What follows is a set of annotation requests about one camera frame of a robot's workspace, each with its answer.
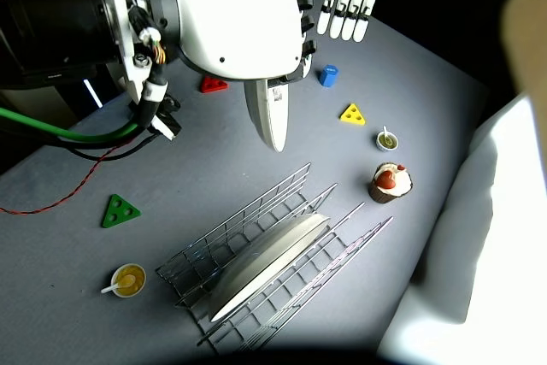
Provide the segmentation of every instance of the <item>triangle block with holes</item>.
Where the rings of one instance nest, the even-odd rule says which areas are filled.
[[[202,93],[210,93],[212,91],[220,91],[227,88],[228,84],[226,81],[205,76],[202,81],[201,91]]]
[[[111,228],[140,216],[140,211],[126,200],[114,194],[103,219],[103,228]]]
[[[358,124],[359,126],[365,125],[365,118],[362,116],[361,111],[353,103],[340,116],[341,121],[346,121],[352,124]]]

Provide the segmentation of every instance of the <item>white light strip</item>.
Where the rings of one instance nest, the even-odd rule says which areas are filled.
[[[84,79],[85,87],[87,87],[87,90],[89,90],[89,94],[91,94],[91,97],[93,97],[93,100],[95,100],[95,103],[97,103],[97,106],[101,108],[103,104],[101,103],[101,100],[99,100],[98,95],[93,90],[93,87],[91,87],[91,84],[88,79]]]

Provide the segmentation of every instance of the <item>white frosting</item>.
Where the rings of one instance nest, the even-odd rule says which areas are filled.
[[[410,189],[412,188],[412,181],[410,180],[409,173],[406,169],[397,170],[397,164],[384,164],[374,175],[374,181],[376,181],[379,175],[384,173],[384,171],[391,171],[393,173],[395,187],[385,189],[377,186],[380,191],[382,191],[384,194],[389,194],[395,197],[401,197],[403,194],[406,194],[410,191]]]

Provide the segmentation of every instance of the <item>blue block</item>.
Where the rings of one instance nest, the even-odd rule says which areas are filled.
[[[319,82],[324,87],[330,87],[331,85],[336,83],[337,77],[338,77],[338,69],[336,68],[336,66],[329,64],[328,66],[325,66],[325,68],[323,69],[323,73],[321,73]]]

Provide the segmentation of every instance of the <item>bowl with green sauce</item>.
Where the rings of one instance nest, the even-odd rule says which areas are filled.
[[[399,140],[392,132],[387,132],[387,135],[384,135],[384,132],[379,132],[376,137],[376,145],[382,151],[394,151],[399,146]]]

